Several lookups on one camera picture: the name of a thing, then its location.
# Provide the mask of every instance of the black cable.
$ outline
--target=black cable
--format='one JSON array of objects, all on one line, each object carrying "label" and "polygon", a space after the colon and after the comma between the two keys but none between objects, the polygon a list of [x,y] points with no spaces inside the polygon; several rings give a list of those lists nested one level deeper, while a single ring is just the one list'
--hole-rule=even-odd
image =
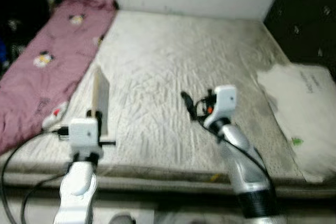
[{"label": "black cable", "polygon": [[59,179],[61,177],[65,176],[65,174],[58,174],[55,175],[49,179],[45,179],[40,181],[39,183],[37,183],[24,197],[22,204],[21,204],[21,211],[20,211],[20,219],[21,219],[21,224],[26,224],[26,219],[25,219],[25,210],[26,210],[26,205],[28,202],[29,197],[31,196],[31,194],[33,194],[36,190],[39,189],[39,187],[41,187],[42,185],[44,185],[47,182]]},{"label": "black cable", "polygon": [[210,130],[210,129],[208,129],[204,126],[204,123],[200,120],[200,117],[197,115],[197,107],[198,107],[199,103],[204,102],[204,101],[205,101],[205,99],[201,99],[201,100],[197,101],[196,104],[195,104],[195,107],[194,107],[196,118],[197,118],[197,121],[200,124],[200,126],[202,126],[202,128],[204,128],[206,131],[215,135],[220,141],[224,141],[225,143],[229,144],[230,146],[232,146],[233,148],[238,150],[240,153],[244,154],[250,161],[252,161],[262,171],[262,173],[264,173],[264,175],[266,176],[266,178],[268,179],[268,181],[271,185],[271,190],[272,190],[273,194],[276,195],[275,187],[274,187],[273,181],[272,181],[268,171],[262,165],[260,165],[259,162],[254,157],[252,157],[250,154],[248,154],[245,150],[241,149],[240,147],[234,145],[233,143],[231,143],[230,141],[225,139],[224,136],[223,137],[218,137],[215,132],[213,132],[212,130]]},{"label": "black cable", "polygon": [[48,132],[48,131],[42,131],[40,132],[39,134],[37,134],[36,136],[34,136],[33,138],[31,138],[30,140],[26,141],[26,142],[23,142],[21,143],[18,147],[16,147],[13,152],[10,154],[10,156],[7,158],[3,168],[2,168],[2,171],[1,171],[1,178],[0,178],[0,189],[1,189],[1,200],[3,202],[3,205],[4,205],[4,209],[5,209],[5,212],[6,212],[6,215],[10,221],[11,224],[17,224],[17,222],[15,221],[14,217],[13,217],[13,214],[12,212],[10,211],[10,208],[8,206],[8,200],[7,200],[7,196],[6,196],[6,191],[5,191],[5,182],[4,182],[4,175],[5,175],[5,171],[6,171],[6,168],[7,168],[7,165],[9,163],[9,161],[12,159],[13,155],[22,147],[24,146],[26,143],[30,142],[31,140],[34,140],[36,139],[36,137],[38,136],[42,136],[42,135],[45,135],[45,134],[49,134],[51,132]]}]

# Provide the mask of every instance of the pink blanket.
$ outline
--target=pink blanket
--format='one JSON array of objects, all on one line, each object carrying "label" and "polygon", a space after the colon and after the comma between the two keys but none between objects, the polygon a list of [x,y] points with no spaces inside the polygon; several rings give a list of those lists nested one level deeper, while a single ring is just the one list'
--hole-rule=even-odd
[{"label": "pink blanket", "polygon": [[39,133],[44,119],[69,101],[116,14],[114,0],[57,2],[0,81],[0,155]]}]

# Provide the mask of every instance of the wrinkled mattress cover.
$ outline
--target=wrinkled mattress cover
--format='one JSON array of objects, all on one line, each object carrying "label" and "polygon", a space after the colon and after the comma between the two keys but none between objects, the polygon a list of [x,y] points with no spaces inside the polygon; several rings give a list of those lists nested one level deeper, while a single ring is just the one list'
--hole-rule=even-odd
[{"label": "wrinkled mattress cover", "polygon": [[[258,70],[288,62],[261,22],[119,11],[61,124],[90,108],[93,72],[100,66],[110,81],[109,136],[117,142],[104,147],[101,187],[123,188],[123,178],[133,189],[148,181],[148,188],[187,183],[181,188],[227,190],[227,168],[215,139],[190,121],[180,92],[198,100],[208,88],[234,84],[234,121],[259,149],[275,184],[306,186],[256,83]],[[69,153],[67,142],[42,136],[15,155],[7,180],[31,184],[59,173]]]}]

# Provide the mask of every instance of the bed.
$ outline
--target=bed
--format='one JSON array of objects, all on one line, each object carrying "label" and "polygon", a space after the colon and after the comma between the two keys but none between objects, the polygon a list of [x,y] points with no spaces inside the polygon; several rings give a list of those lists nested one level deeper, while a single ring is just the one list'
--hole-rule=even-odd
[{"label": "bed", "polygon": [[[257,85],[257,71],[276,63],[289,60],[261,22],[121,10],[60,124],[90,108],[93,74],[100,66],[110,81],[109,137],[117,142],[104,147],[100,188],[229,194],[215,140],[190,121],[180,92],[198,99],[208,88],[234,84],[234,121],[259,149],[278,194],[335,196],[331,182],[321,178],[313,184],[303,177]],[[69,153],[67,142],[39,137],[14,156],[6,182],[30,186],[58,174]]]}]

